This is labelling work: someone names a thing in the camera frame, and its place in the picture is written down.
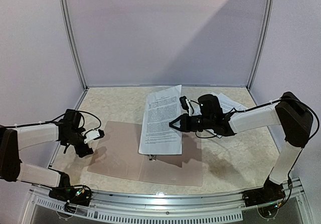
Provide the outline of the printed paper sheet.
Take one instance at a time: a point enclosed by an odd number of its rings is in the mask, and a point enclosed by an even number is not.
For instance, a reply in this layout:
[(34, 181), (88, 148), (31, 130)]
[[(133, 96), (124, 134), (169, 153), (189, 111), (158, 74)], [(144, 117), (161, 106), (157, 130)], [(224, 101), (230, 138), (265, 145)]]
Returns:
[(177, 85), (147, 95), (139, 154), (182, 154), (182, 133), (170, 127), (170, 122), (181, 115), (181, 91), (182, 86)]

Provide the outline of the translucent brown folder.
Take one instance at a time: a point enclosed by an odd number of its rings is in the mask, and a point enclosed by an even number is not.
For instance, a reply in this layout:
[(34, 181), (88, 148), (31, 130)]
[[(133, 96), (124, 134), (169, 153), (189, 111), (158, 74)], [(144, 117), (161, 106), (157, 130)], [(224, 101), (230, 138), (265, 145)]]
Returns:
[(182, 135), (181, 155), (158, 155), (152, 161), (138, 153), (141, 125), (108, 121), (88, 171), (122, 179), (182, 186), (202, 186), (200, 139)]

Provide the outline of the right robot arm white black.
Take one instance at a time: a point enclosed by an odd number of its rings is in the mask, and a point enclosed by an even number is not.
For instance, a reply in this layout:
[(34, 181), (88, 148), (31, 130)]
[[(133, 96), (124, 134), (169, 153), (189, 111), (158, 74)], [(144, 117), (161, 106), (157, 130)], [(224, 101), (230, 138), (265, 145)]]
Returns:
[(205, 94), (198, 98), (199, 115), (182, 114), (169, 122), (169, 127), (182, 133), (212, 130), (222, 137), (234, 136), (247, 130), (281, 126), (285, 144), (267, 177), (268, 184), (260, 189), (259, 197), (270, 202), (279, 193), (278, 185), (287, 180), (301, 151), (314, 136), (311, 133), (316, 114), (292, 92), (281, 98), (244, 110), (223, 112), (217, 96)]

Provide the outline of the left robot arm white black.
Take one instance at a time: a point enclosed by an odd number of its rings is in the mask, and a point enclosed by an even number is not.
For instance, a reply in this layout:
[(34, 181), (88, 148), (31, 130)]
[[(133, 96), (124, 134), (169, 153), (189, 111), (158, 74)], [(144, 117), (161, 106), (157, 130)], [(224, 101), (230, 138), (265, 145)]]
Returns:
[(53, 187), (64, 201), (70, 201), (75, 193), (68, 174), (28, 164), (22, 161), (19, 151), (38, 144), (59, 142), (66, 149), (74, 147), (76, 155), (83, 158), (93, 154), (92, 148), (85, 143), (84, 132), (84, 117), (73, 109), (67, 109), (58, 121), (13, 128), (1, 126), (1, 178), (7, 182)]

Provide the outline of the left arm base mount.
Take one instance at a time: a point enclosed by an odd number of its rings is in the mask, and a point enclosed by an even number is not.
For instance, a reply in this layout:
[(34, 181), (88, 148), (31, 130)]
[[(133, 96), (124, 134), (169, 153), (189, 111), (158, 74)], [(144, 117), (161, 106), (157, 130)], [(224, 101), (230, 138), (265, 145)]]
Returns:
[(86, 185), (53, 187), (49, 192), (52, 199), (88, 207), (92, 199), (92, 190)]

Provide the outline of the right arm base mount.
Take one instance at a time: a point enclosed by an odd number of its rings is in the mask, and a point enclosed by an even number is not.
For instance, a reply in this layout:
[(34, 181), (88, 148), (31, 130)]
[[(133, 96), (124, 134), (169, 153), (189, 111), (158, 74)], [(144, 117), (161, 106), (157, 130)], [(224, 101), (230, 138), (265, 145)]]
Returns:
[(288, 179), (287, 186), (289, 189), (288, 197), (285, 195), (285, 191), (282, 184), (275, 184), (267, 179), (263, 186), (260, 188), (250, 189), (242, 192), (242, 200), (245, 202), (245, 206), (255, 206), (265, 203), (274, 203), (281, 199), (281, 203), (276, 204), (276, 208), (280, 208), (289, 200), (293, 183), (291, 179)]

